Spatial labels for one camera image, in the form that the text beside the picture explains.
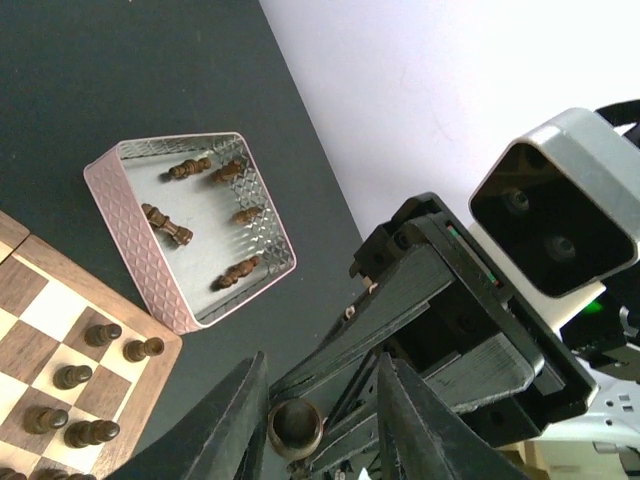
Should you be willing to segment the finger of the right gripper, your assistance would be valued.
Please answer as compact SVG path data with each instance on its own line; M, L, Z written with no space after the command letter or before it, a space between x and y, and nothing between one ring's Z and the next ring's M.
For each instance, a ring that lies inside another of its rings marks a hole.
M542 366L532 341L504 333L427 375L382 354L376 400L325 434L305 472L323 475L376 446L384 475L518 475L461 417L526 390Z
M299 397L322 385L427 311L429 301L453 281L432 246L410 249L380 278L340 332L272 385L270 398Z

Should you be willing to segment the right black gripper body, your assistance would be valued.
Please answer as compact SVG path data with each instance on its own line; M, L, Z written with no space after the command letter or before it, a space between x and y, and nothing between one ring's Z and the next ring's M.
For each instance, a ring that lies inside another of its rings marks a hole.
M425 313L390 337L394 353L420 374L433 376L440 367L468 395L481 396L496 384L498 357L454 369L491 337L502 333L512 341L529 339L544 360L526 390L462 414L476 434L500 447L587 413L596 381L436 194L409 198L378 225L355 252L349 274L375 282L414 245L433 247L454 281L430 300Z

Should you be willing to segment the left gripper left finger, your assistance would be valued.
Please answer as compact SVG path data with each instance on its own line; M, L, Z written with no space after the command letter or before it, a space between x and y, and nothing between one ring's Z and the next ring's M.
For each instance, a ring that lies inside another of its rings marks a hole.
M269 391L262 352L242 360L172 429L110 479L258 479Z

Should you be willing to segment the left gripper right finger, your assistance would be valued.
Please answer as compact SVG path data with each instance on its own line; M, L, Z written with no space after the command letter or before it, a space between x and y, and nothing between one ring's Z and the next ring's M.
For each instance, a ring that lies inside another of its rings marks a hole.
M381 355L377 422L383 479L525 479L402 360Z

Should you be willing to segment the dark piece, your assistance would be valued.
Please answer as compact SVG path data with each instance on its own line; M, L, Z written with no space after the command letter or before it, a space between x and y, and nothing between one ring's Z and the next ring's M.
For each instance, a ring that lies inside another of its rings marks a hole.
M273 450L289 462L313 454L320 445L323 433L320 411L305 398L282 401L269 412L268 439Z

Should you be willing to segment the dark pawn placed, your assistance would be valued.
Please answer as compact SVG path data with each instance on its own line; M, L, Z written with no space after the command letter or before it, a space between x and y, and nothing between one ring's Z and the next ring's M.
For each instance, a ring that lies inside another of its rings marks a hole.
M120 433L120 426L111 420L78 421L70 425L64 441L71 448L85 448L101 445L114 440Z
M93 370L88 365L67 365L56 371L53 383L60 390L70 390L88 382L92 376Z
M123 355L127 361L137 363L145 358L161 355L164 348L165 343L159 337L149 338L145 341L132 340L124 346Z
M68 412L52 407L35 406L24 416L24 429L34 435L43 435L64 427L69 420Z
M42 469L36 473L36 480L80 480L85 477L84 474L71 473L63 469Z
M122 335L122 328L115 323L96 324L85 332L85 343L90 347L102 347L117 340Z

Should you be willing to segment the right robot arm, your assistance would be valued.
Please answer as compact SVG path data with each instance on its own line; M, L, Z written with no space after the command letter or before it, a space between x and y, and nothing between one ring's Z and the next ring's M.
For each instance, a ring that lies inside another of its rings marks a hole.
M370 453L385 479L514 479L505 445L638 444L639 324L601 285L537 292L432 193L379 225L349 273L366 291L270 389L293 478Z

